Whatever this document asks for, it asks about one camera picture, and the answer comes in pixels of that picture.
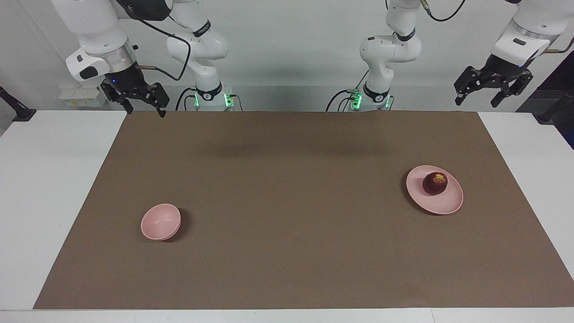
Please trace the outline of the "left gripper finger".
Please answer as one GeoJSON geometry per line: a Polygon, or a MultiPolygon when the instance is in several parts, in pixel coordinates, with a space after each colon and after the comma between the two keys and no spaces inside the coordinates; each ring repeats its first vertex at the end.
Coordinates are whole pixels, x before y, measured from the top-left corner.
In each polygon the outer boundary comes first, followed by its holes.
{"type": "Polygon", "coordinates": [[[525,88],[528,86],[529,82],[533,79],[533,74],[530,70],[525,70],[515,79],[502,77],[500,78],[500,90],[492,98],[491,106],[493,108],[498,108],[500,103],[509,96],[518,96],[522,94],[525,88]]]}
{"type": "Polygon", "coordinates": [[[457,92],[455,104],[461,106],[469,94],[484,88],[483,82],[486,77],[486,72],[471,66],[467,67],[454,82],[454,88],[457,92]]]}

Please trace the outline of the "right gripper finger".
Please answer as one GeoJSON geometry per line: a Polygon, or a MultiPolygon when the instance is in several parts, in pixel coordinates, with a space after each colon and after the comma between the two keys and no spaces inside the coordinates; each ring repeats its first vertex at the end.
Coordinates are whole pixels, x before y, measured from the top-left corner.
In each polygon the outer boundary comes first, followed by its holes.
{"type": "Polygon", "coordinates": [[[134,111],[133,106],[129,102],[126,94],[113,88],[112,84],[110,84],[107,80],[103,80],[101,82],[101,88],[108,101],[121,105],[127,114],[131,114],[134,111]]]}
{"type": "Polygon", "coordinates": [[[143,101],[146,104],[153,106],[158,112],[160,118],[164,118],[166,116],[166,107],[170,102],[170,97],[164,90],[162,84],[154,83],[152,85],[147,85],[143,101]]]}

